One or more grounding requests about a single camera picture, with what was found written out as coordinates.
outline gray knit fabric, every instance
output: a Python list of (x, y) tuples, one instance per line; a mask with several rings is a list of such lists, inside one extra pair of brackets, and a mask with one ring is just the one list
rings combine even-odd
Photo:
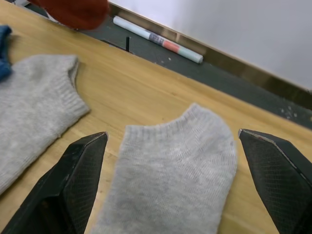
[(193, 104), (156, 126), (127, 126), (92, 234), (215, 234), (236, 172), (235, 142)]
[(89, 108), (74, 88), (76, 56), (39, 55), (0, 82), (0, 194)]

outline red cloth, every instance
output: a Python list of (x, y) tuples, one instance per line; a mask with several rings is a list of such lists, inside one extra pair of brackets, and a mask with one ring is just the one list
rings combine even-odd
[(109, 11), (107, 0), (28, 0), (44, 8), (54, 19), (75, 29), (97, 28)]

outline wood grain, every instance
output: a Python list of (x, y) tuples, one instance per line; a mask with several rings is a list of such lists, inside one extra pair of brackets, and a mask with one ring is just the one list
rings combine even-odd
[(9, 48), (13, 63), (36, 54), (78, 55), (81, 61), (78, 92), (92, 109), (0, 196), (0, 231), (36, 181), (59, 160), (71, 142), (107, 131), (109, 142), (88, 233), (109, 190), (125, 125), (164, 123), (197, 102), (219, 114), (237, 140), (239, 166), (219, 233), (277, 233), (254, 188), (237, 132), (247, 128), (288, 139), (311, 160), (310, 130), (1, 0), (0, 24), (13, 29)]

